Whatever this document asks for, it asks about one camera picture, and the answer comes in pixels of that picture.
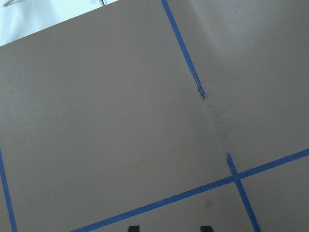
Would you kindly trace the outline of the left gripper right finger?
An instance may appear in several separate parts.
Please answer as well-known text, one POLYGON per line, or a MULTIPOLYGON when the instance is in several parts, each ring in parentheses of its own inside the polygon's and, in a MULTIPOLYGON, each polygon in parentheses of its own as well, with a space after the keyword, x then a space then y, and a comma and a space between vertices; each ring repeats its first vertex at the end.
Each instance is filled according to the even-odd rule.
POLYGON ((201 226, 200 232, 213 232, 213 228, 211 226, 201 226))

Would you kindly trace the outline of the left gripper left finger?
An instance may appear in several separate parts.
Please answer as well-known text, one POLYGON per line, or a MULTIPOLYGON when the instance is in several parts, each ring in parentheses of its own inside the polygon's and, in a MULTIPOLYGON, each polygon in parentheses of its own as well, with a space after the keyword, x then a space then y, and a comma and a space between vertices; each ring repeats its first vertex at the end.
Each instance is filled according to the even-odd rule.
POLYGON ((129 226, 128 232, 140 232, 140 226, 139 225, 129 226))

